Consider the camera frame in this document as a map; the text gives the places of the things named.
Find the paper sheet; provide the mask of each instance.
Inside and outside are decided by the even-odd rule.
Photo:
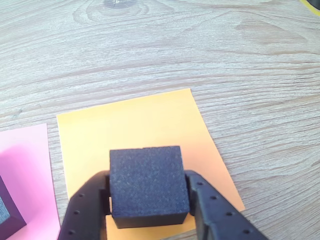
[[[201,174],[239,211],[245,209],[206,128],[190,89],[140,97],[57,116],[66,186],[71,197],[91,176],[110,167],[111,149],[180,146],[183,166]],[[108,240],[158,240],[195,228],[182,225],[117,229]]]
[[[46,124],[0,132],[0,176],[27,223],[7,240],[57,240]]]

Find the black foam block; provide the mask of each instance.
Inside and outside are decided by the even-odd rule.
[[[0,177],[0,240],[6,240],[26,225]]]
[[[190,206],[180,147],[111,150],[110,193],[120,229],[182,224]]]

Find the pink paper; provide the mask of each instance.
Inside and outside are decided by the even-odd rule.
[[[0,176],[27,223],[7,240],[57,240],[46,124],[0,132]]]

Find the table surface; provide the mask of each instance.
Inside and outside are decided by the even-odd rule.
[[[3,0],[1,131],[191,88],[246,206],[271,240],[320,239],[320,17],[298,0]],[[195,232],[170,239],[196,239]]]

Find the orange sticky note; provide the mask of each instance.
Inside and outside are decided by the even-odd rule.
[[[90,177],[110,167],[109,151],[180,146],[183,166],[210,182],[239,211],[245,209],[207,130],[190,89],[140,97],[57,116],[66,187],[71,197]],[[184,224],[117,229],[107,216],[108,240],[159,240],[195,228]]]

